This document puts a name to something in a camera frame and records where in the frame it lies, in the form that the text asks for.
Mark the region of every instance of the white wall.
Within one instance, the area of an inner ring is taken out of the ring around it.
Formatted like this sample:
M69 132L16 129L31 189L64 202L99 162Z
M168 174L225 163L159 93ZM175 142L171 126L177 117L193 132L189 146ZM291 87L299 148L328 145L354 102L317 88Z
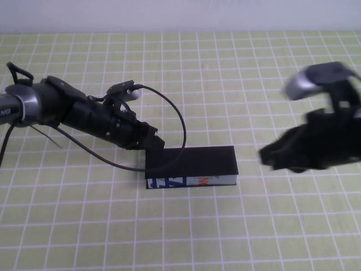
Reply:
M361 29L361 0L0 0L0 32L273 29Z

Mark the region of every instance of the black box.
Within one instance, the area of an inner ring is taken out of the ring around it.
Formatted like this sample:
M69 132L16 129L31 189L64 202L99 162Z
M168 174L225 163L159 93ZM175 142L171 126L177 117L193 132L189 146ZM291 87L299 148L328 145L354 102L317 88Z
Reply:
M146 170L172 161L180 148L146 151ZM161 171L146 172L148 189L236 185L234 146L185 148L177 162Z

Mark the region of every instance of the green grid mat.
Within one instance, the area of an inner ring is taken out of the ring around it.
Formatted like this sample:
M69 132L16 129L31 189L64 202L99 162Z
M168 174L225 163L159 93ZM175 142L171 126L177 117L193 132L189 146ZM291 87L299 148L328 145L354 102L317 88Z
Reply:
M285 81L333 60L361 73L361 32L0 35L2 90L8 61L87 95L143 83L179 107L187 146L232 144L240 172L237 186L146 190L143 174L107 166L56 131L38 127L62 149L15 129L0 171L0 270L359 270L360 165L297 175L257 157L328 104L289 102ZM144 91L129 105L166 147L181 145L177 114L159 97ZM63 128L107 159L144 164L143 152Z

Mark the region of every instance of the colorful label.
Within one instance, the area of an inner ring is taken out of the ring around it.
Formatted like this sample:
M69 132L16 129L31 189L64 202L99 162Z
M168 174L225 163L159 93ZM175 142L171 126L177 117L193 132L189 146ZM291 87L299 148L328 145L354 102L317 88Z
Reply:
M170 188L186 186L212 186L235 185L237 175L205 176L205 177L179 177L179 178L153 178L147 179L148 188Z

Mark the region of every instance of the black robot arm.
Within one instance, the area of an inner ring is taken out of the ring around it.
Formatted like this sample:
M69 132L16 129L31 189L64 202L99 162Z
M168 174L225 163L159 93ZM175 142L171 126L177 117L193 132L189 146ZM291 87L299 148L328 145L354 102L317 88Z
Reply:
M361 102L349 77L360 79L331 62L309 66L289 80L284 92L290 100L327 93L333 112L308 112L304 124L259 150L263 165L302 173L361 161Z
M0 95L0 125L11 124L0 152L0 165L13 128L40 124L56 129L90 154L112 166L144 172L145 169L128 168L105 160L58 127L60 124L66 125L127 150L161 151L165 142L157 135L158 129L147 122L137 120L135 112L126 103L140 97L139 89L148 89L165 99L176 110L182 122L181 151L164 167L174 163L182 155L186 145L186 126L183 117L174 103L157 90L134 84L131 80L111 86L104 97L96 98L86 96L54 76L47 76L39 83L33 83L34 77L29 72L11 62L7 63L7 66L13 76L14 84L6 87ZM18 79L17 74L26 78Z

